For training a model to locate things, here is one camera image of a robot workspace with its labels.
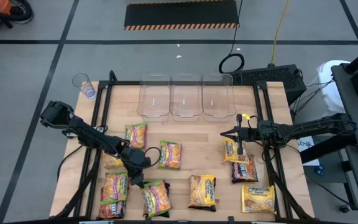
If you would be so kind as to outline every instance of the ramen noodle packet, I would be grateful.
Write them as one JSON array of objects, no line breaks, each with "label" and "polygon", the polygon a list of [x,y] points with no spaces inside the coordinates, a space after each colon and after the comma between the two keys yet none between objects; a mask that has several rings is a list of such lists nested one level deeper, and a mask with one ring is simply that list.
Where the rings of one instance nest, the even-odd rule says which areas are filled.
[{"label": "ramen noodle packet", "polygon": [[146,145],[147,123],[125,125],[125,139],[129,140],[129,147],[144,149]]},{"label": "ramen noodle packet", "polygon": [[241,164],[238,162],[231,163],[231,182],[233,184],[239,182],[257,182],[256,166],[254,155],[249,155],[249,163]]},{"label": "ramen noodle packet", "polygon": [[161,158],[158,168],[179,169],[181,144],[161,140]]},{"label": "ramen noodle packet", "polygon": [[103,188],[101,191],[101,202],[99,207],[99,215],[96,219],[120,219],[124,218],[125,201],[104,201]]},{"label": "ramen noodle packet", "polygon": [[106,169],[124,166],[121,159],[115,158],[106,153],[103,154],[103,162],[104,162],[104,168]]},{"label": "ramen noodle packet", "polygon": [[106,173],[103,189],[103,202],[125,201],[128,193],[128,173]]},{"label": "ramen noodle packet", "polygon": [[214,175],[190,176],[190,204],[189,208],[216,212]]},{"label": "ramen noodle packet", "polygon": [[241,187],[242,212],[274,212],[274,186]]},{"label": "ramen noodle packet", "polygon": [[172,208],[164,180],[145,184],[141,191],[149,218],[161,215]]},{"label": "ramen noodle packet", "polygon": [[[169,198],[169,186],[170,186],[170,184],[164,182],[164,185],[165,185],[165,189],[167,190],[167,196]],[[143,216],[145,218],[149,217],[149,212],[147,210],[146,204],[144,205]],[[160,215],[155,215],[155,216],[161,216],[161,217],[169,218],[169,211],[163,212]]]},{"label": "ramen noodle packet", "polygon": [[238,162],[241,164],[248,164],[249,158],[246,152],[245,142],[242,142],[243,154],[238,154],[238,143],[232,139],[225,138],[224,139],[224,160],[230,162]]}]

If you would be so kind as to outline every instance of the clear plastic bin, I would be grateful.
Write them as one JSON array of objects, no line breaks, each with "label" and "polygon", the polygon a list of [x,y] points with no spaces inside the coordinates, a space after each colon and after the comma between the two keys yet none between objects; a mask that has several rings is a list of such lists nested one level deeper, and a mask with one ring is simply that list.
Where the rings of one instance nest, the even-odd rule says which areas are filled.
[{"label": "clear plastic bin", "polygon": [[201,75],[181,73],[172,76],[171,114],[175,121],[197,121],[203,112]]},{"label": "clear plastic bin", "polygon": [[205,121],[229,121],[235,115],[233,77],[228,74],[203,76],[203,118]]},{"label": "clear plastic bin", "polygon": [[170,110],[171,77],[166,74],[140,76],[137,113],[144,121],[167,121]]}]

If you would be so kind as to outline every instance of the black and orange striped mat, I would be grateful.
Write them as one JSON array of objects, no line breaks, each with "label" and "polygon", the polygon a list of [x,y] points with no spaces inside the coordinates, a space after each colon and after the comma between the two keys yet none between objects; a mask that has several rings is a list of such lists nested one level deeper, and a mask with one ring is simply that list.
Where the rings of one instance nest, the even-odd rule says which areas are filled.
[{"label": "black and orange striped mat", "polygon": [[124,29],[228,29],[236,22],[235,0],[135,3],[127,6]]}]

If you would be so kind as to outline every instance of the yellow cable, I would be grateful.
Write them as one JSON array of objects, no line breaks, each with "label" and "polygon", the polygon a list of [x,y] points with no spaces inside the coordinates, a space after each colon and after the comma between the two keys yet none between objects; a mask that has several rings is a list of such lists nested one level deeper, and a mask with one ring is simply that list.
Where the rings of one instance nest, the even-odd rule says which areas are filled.
[{"label": "yellow cable", "polygon": [[290,3],[290,0],[287,0],[287,2],[285,3],[285,6],[284,6],[283,14],[281,15],[281,18],[280,18],[280,23],[278,24],[278,27],[277,27],[277,30],[276,30],[276,36],[274,37],[274,43],[273,43],[272,61],[270,61],[270,63],[274,62],[274,58],[275,58],[275,55],[276,55],[276,42],[277,42],[278,32],[280,31],[281,23],[283,23],[285,11],[287,10],[287,7],[288,7],[289,3]]}]

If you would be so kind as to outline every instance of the wooden table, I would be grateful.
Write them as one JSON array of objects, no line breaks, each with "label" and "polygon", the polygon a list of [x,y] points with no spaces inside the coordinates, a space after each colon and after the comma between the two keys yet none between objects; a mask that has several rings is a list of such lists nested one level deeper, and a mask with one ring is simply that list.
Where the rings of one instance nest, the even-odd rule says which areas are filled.
[{"label": "wooden table", "polygon": [[[272,105],[273,117],[276,123],[291,124],[290,112],[287,105],[282,83],[268,83],[268,93]],[[104,97],[101,100],[98,125],[100,124],[103,111]],[[264,118],[265,112],[263,93],[260,92]],[[137,114],[136,109],[139,100],[139,86],[113,86],[106,134],[124,137],[126,124],[143,122]],[[237,113],[256,114],[254,92],[251,86],[234,86],[234,100]],[[80,94],[75,114],[91,122],[95,100],[89,100]],[[172,117],[169,121],[161,123],[148,123],[147,147],[158,146],[161,139],[182,143],[181,167],[180,170],[162,170],[157,166],[144,170],[145,180],[165,179],[170,183],[170,201],[173,209],[170,210],[169,220],[214,220],[226,221],[228,216],[233,216],[236,221],[272,221],[274,215],[270,213],[242,213],[241,212],[241,184],[231,183],[231,165],[224,162],[223,137],[219,133],[227,131],[236,124],[233,116],[230,122],[207,123],[202,118],[194,122],[176,122]],[[251,126],[256,126],[256,119],[253,119]],[[289,145],[297,147],[296,141]],[[65,155],[71,153],[78,147],[76,139],[68,140]],[[261,158],[262,147],[255,143],[246,144],[248,154],[255,155],[258,182],[249,182],[251,186],[269,186],[265,164]],[[51,215],[62,210],[71,199],[78,188],[81,168],[83,165],[85,150],[77,152],[70,157],[62,166],[60,179],[57,184],[53,200]],[[289,191],[296,201],[311,216],[314,216],[308,186],[301,163],[300,155],[294,149],[286,147],[281,149],[283,167]],[[150,157],[154,162],[158,157],[157,152],[150,151]],[[103,160],[100,162],[98,181],[94,197],[92,218],[96,218],[99,210],[100,191],[104,185],[104,174],[108,171],[103,167]],[[208,212],[188,208],[190,202],[190,175],[213,174],[216,176],[215,197],[217,212]],[[277,197],[281,216],[285,217],[284,204],[281,191],[277,190]],[[84,193],[81,214],[85,214],[88,192]],[[125,220],[144,220],[144,201],[138,186],[129,187]],[[167,218],[155,217],[156,220],[167,220]]]}]

